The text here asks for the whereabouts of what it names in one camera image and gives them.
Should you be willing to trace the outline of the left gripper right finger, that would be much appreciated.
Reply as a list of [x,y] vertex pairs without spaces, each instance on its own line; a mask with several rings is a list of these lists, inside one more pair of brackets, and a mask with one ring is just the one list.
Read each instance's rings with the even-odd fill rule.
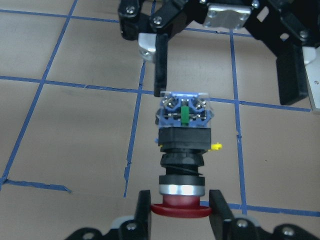
[[209,191],[209,206],[212,210],[209,222],[216,240],[256,240],[258,238],[254,222],[243,214],[234,215],[220,190]]

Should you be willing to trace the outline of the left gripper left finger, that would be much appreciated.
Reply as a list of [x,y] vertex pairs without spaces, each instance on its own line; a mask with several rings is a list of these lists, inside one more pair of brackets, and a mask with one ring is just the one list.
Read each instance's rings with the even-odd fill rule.
[[149,240],[151,238],[151,192],[138,194],[133,219],[124,221],[118,228],[119,240]]

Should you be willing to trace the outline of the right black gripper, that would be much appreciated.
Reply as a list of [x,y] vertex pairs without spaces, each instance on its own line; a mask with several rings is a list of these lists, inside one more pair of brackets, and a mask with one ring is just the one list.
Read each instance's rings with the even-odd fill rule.
[[120,32],[138,42],[141,57],[154,64],[153,94],[167,88],[168,42],[191,22],[205,28],[247,31],[276,57],[279,102],[290,106],[308,97],[303,48],[320,46],[318,0],[165,0],[147,15],[143,0],[122,0]]

